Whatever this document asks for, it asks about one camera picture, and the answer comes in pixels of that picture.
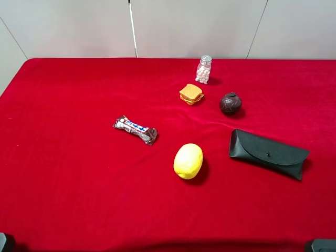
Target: small glass bottle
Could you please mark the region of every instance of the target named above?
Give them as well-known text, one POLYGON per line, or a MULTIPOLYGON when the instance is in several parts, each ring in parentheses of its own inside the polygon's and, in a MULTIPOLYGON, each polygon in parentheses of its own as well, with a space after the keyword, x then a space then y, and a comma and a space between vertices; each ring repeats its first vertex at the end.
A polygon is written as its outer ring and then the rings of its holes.
POLYGON ((211 61, 212 58, 209 55, 203 55, 199 61, 197 72, 196 72, 196 81, 200 83, 207 84, 211 71, 211 61))

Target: brown ball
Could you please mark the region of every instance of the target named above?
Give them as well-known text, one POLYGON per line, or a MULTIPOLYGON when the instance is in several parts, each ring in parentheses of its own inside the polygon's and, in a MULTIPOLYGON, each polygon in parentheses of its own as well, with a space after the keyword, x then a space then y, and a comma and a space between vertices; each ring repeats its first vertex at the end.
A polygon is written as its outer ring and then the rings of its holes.
POLYGON ((220 101, 220 110, 227 114, 235 114, 239 111, 242 106, 242 101, 236 93, 231 92, 223 96, 220 101))

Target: red tablecloth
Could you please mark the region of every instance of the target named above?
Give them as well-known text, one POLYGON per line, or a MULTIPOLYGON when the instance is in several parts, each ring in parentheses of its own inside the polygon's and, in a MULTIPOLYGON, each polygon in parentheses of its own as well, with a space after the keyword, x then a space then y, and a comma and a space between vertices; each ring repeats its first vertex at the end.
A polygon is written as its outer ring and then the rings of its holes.
POLYGON ((32 59, 0 97, 0 232, 50 251, 302 251, 336 238, 336 61, 32 59), (233 117, 220 98, 236 92, 233 117), (147 146, 112 127, 155 127, 147 146), (228 157, 243 129, 311 151, 302 182, 228 157), (193 180, 173 160, 196 143, 193 180))

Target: yellow lemon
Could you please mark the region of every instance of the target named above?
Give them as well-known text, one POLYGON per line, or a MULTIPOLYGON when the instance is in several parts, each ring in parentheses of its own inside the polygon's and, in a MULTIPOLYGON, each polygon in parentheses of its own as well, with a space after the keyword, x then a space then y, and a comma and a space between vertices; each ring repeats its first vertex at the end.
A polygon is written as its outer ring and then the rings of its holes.
POLYGON ((202 149, 194 143, 188 143, 177 152, 174 160, 174 171, 181 178, 189 180, 197 175, 202 162, 202 149))

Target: chocolate bar wrapper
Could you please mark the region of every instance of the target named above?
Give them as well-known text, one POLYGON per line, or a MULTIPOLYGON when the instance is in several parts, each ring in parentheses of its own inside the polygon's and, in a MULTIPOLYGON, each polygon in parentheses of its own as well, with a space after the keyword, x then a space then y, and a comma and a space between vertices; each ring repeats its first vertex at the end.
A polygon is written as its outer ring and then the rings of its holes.
POLYGON ((116 129, 126 130, 127 132, 139 136, 146 144, 152 145, 156 139, 158 131, 155 128, 140 126, 131 122, 126 116, 117 118, 113 125, 116 129))

